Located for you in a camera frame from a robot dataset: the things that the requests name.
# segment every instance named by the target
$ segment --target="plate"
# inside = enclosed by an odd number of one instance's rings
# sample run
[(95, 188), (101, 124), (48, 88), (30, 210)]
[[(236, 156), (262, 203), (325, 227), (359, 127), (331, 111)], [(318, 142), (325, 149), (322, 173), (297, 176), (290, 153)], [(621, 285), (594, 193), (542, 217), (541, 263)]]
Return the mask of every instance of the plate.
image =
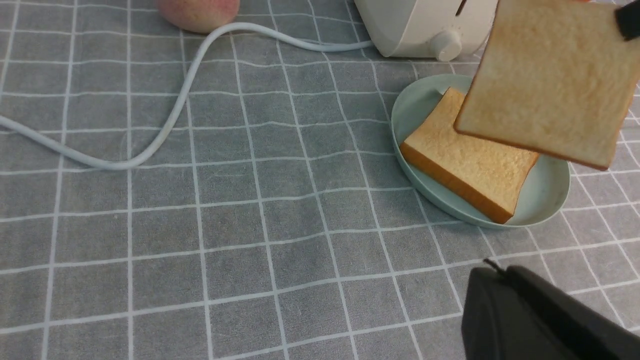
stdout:
[(427, 200), (449, 215), (470, 224), (494, 229), (523, 227), (542, 223), (553, 217), (564, 205), (569, 194), (570, 171), (565, 160), (540, 155), (520, 190), (515, 214), (505, 224), (492, 222), (468, 202), (408, 164), (400, 153), (399, 144), (414, 132), (436, 107), (442, 95), (439, 90), (450, 86), (467, 93), (469, 76), (442, 74), (420, 79), (407, 86), (398, 96), (391, 113), (396, 157), (412, 185)]

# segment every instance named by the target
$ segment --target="power cord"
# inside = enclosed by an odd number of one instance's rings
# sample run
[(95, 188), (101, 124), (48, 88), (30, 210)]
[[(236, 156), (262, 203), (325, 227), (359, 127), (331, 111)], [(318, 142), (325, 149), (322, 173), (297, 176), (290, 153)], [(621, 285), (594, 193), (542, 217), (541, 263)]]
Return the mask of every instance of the power cord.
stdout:
[(156, 151), (162, 146), (163, 142), (166, 140), (167, 136), (171, 133), (176, 121), (178, 120), (178, 116), (182, 111), (182, 107), (186, 102), (187, 95), (189, 93), (189, 89), (191, 88), (191, 84), (195, 79), (196, 73), (198, 72), (198, 68), (202, 59), (209, 49), (209, 46), (221, 35), (228, 33), (230, 31), (236, 30), (248, 30), (254, 31), (256, 33), (260, 33), (263, 35), (267, 35), (269, 37), (278, 39), (283, 41), (289, 45), (293, 45), (302, 49), (317, 51), (319, 53), (337, 53), (342, 51), (352, 51), (358, 49), (364, 49), (366, 47), (373, 46), (371, 41), (359, 42), (355, 44), (337, 44), (337, 45), (319, 45), (312, 44), (309, 42), (305, 42), (299, 40), (297, 38), (290, 37), (289, 35), (285, 35), (283, 33), (279, 33), (275, 30), (266, 28), (264, 26), (260, 26), (257, 24), (252, 24), (249, 22), (233, 22), (231, 24), (227, 24), (219, 27), (210, 33), (205, 40), (200, 45), (198, 52), (189, 68), (189, 72), (182, 84), (182, 89), (178, 94), (178, 99), (175, 101), (175, 105), (173, 105), (173, 110), (169, 114), (167, 121), (164, 123), (163, 128), (160, 130), (154, 141), (141, 153), (137, 156), (124, 161), (106, 161), (98, 158), (94, 158), (93, 156), (89, 156), (87, 154), (83, 154), (77, 150), (73, 150), (70, 147), (67, 147), (51, 138), (48, 138), (37, 131), (31, 129), (30, 127), (24, 126), (14, 120), (9, 119), (8, 117), (4, 117), (0, 115), (0, 126), (6, 127), (10, 130), (15, 131), (18, 134), (24, 135), (33, 141), (44, 145), (53, 151), (56, 151), (63, 156), (66, 156), (70, 159), (76, 160), (79, 163), (88, 165), (93, 168), (99, 168), (103, 170), (127, 170), (130, 168), (137, 167), (141, 165), (145, 161), (147, 161)]

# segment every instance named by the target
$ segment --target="white toaster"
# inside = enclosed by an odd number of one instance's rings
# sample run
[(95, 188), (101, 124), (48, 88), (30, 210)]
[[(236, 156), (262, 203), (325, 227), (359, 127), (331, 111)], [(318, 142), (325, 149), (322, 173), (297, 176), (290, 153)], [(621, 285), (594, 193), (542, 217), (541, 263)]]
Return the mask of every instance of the white toaster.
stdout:
[(385, 57), (451, 61), (486, 41), (498, 0), (355, 0)]

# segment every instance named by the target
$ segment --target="black device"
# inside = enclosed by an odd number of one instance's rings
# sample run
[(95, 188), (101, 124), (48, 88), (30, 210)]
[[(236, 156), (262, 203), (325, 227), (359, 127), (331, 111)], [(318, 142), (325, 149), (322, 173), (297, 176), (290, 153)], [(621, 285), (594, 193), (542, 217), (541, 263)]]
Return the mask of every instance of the black device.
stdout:
[(635, 0), (615, 11), (618, 29), (626, 41), (640, 38), (640, 0)]
[(467, 360), (640, 360), (636, 335), (522, 266), (484, 262), (468, 282)]

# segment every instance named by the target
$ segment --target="toast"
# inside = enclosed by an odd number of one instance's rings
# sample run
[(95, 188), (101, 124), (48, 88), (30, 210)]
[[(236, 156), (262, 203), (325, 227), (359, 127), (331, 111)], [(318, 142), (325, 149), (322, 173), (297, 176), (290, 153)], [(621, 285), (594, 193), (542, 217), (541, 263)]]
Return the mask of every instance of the toast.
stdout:
[(427, 119), (400, 144), (404, 159), (491, 221), (506, 223), (539, 154), (460, 135), (453, 122), (465, 96), (449, 88)]
[(499, 0), (455, 130), (607, 170), (640, 79), (614, 4)]

